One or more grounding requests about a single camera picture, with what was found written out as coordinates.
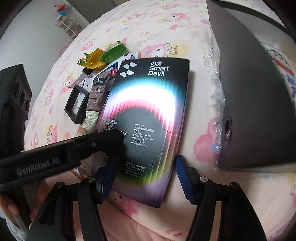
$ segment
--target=screw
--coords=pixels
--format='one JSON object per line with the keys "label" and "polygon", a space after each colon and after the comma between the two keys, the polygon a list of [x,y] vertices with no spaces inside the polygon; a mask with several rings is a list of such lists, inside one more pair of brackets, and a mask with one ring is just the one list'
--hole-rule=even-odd
{"label": "screw", "polygon": [[87,180],[88,180],[88,182],[90,182],[90,183],[91,183],[91,182],[93,182],[93,181],[95,180],[95,178],[94,178],[94,177],[92,177],[92,176],[90,176],[90,177],[88,177],[88,178],[87,178]]}
{"label": "screw", "polygon": [[64,184],[63,182],[58,182],[58,183],[56,183],[56,187],[61,188],[63,186],[63,184]]}
{"label": "screw", "polygon": [[207,177],[200,177],[200,180],[203,182],[203,183],[206,183],[208,181],[208,178]]}
{"label": "screw", "polygon": [[239,185],[237,183],[231,183],[231,186],[235,189],[239,188]]}

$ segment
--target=yellow plastic wrapper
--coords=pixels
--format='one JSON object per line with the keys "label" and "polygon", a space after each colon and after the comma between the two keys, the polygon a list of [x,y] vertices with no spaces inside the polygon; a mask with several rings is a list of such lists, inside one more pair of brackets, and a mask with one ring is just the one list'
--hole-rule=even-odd
{"label": "yellow plastic wrapper", "polygon": [[85,53],[85,58],[80,59],[77,64],[88,69],[103,69],[106,67],[106,63],[99,61],[99,59],[104,53],[104,50],[97,48],[92,53]]}

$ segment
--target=clear plastic wrap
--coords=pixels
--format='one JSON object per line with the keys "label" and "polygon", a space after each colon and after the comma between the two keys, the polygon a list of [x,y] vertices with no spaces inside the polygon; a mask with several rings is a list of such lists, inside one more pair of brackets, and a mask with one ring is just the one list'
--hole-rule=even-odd
{"label": "clear plastic wrap", "polygon": [[212,150],[217,155],[216,160],[218,161],[218,157],[220,155],[221,150],[221,136],[222,136],[222,120],[223,120],[223,112],[224,112],[224,105],[225,105],[225,96],[223,93],[222,83],[219,78],[219,66],[217,63],[217,59],[213,52],[213,49],[210,48],[206,54],[203,55],[204,65],[205,68],[211,74],[211,81],[215,85],[214,93],[212,94],[212,98],[215,100],[215,109],[216,109],[216,117],[214,118],[213,129],[212,129],[212,136],[214,143],[212,145]]}

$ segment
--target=sleeve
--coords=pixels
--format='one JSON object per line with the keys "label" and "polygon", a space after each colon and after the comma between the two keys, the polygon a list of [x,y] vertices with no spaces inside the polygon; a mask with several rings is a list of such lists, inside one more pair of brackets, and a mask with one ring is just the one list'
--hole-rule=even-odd
{"label": "sleeve", "polygon": [[8,218],[6,218],[6,223],[9,231],[12,233],[16,241],[25,241],[26,235],[23,231],[18,228],[14,223],[12,223]]}

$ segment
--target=bed sheet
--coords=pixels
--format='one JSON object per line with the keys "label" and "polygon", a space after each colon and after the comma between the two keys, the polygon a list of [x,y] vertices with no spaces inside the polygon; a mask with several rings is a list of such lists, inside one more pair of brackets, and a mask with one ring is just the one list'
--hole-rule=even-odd
{"label": "bed sheet", "polygon": [[[262,1],[235,0],[279,19]],[[52,67],[33,106],[25,132],[25,149],[40,147],[76,136],[79,125],[64,111],[73,83],[83,69],[77,61],[96,48],[122,41],[139,58],[182,57],[190,59],[190,80],[179,154],[214,182],[238,182],[253,205],[269,240],[284,230],[296,209],[294,174],[226,172],[213,168],[213,118],[211,98],[215,86],[205,68],[203,55],[210,48],[210,25],[205,0],[131,0],[101,16],[84,29]],[[183,195],[172,174],[162,206],[155,209],[113,192],[110,202],[155,233],[185,240],[195,207]]]}

